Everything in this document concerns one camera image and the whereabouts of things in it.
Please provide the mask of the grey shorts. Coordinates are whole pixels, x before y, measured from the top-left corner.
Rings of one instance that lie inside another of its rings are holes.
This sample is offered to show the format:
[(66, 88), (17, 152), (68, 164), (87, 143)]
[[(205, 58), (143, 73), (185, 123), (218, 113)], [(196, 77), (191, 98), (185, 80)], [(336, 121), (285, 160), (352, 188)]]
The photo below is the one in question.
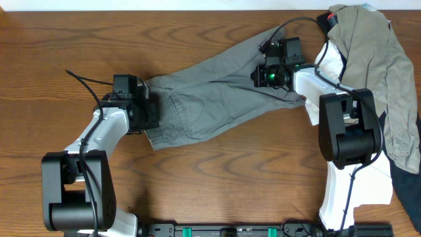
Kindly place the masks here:
[(251, 73), (264, 62), (259, 53), (271, 28), (196, 65), (156, 76), (146, 84), (157, 99), (159, 126), (146, 130), (155, 151), (207, 141), (243, 122), (277, 109), (304, 104), (294, 92), (256, 88)]

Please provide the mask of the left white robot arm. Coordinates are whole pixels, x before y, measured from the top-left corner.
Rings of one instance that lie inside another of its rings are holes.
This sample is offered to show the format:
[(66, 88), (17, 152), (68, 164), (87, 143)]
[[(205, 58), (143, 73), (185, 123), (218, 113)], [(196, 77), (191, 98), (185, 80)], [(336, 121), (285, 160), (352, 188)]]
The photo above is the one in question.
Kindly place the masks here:
[(137, 215), (118, 208), (109, 166), (120, 139), (157, 127), (148, 89), (115, 89), (99, 100), (75, 142), (41, 161), (43, 222), (65, 236), (146, 236)]

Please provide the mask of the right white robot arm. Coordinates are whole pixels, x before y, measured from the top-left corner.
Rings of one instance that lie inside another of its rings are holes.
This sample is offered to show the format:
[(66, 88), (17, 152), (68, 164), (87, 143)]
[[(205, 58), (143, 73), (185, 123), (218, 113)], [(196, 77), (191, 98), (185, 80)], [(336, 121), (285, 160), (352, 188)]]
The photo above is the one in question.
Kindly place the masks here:
[(341, 236), (353, 225), (347, 215), (356, 175), (378, 159), (384, 141), (373, 93), (334, 82), (314, 64), (259, 65), (251, 79), (257, 88), (283, 88), (319, 108), (318, 144), (330, 168), (320, 220)]

